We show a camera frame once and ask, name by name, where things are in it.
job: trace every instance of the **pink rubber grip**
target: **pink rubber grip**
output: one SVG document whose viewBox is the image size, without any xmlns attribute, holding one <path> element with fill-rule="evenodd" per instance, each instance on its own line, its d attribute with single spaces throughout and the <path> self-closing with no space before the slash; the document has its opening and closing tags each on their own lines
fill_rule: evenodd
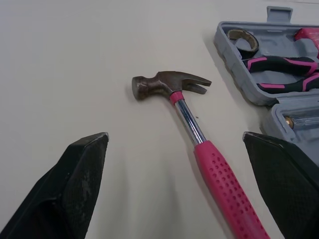
<svg viewBox="0 0 319 239">
<path fill-rule="evenodd" d="M 202 177 L 238 239 L 269 239 L 225 158 L 210 141 L 195 146 Z"/>
</svg>

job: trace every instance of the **chrome steel shaft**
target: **chrome steel shaft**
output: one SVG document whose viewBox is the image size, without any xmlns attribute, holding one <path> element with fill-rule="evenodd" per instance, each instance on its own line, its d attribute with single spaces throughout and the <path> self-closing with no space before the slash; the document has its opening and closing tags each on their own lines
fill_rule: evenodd
<svg viewBox="0 0 319 239">
<path fill-rule="evenodd" d="M 175 107 L 179 116 L 182 118 L 185 128 L 187 129 L 188 134 L 194 145 L 203 143 L 206 141 L 206 138 L 202 131 L 200 130 L 194 116 L 190 112 L 187 104 L 184 100 L 179 100 L 175 103 Z"/>
</svg>

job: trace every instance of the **screwdriver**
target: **screwdriver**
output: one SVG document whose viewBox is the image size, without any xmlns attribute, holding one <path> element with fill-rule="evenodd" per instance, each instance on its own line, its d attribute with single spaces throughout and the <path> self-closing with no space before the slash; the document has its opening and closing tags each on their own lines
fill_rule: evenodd
<svg viewBox="0 0 319 239">
<path fill-rule="evenodd" d="M 306 117 L 306 116 L 285 116 L 285 120 L 290 128 L 310 128 L 319 126 L 319 117 Z"/>
</svg>

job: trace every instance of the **pliers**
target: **pliers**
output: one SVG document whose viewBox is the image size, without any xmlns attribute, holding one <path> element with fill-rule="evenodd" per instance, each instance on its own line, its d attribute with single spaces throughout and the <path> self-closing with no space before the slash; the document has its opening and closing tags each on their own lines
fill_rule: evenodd
<svg viewBox="0 0 319 239">
<path fill-rule="evenodd" d="M 309 57 L 263 56 L 244 60 L 243 62 L 250 73 L 277 71 L 296 76 L 306 76 L 305 78 L 290 84 L 257 84 L 261 90 L 269 94 L 288 93 L 293 91 L 304 92 L 319 88 L 319 65 Z"/>
</svg>

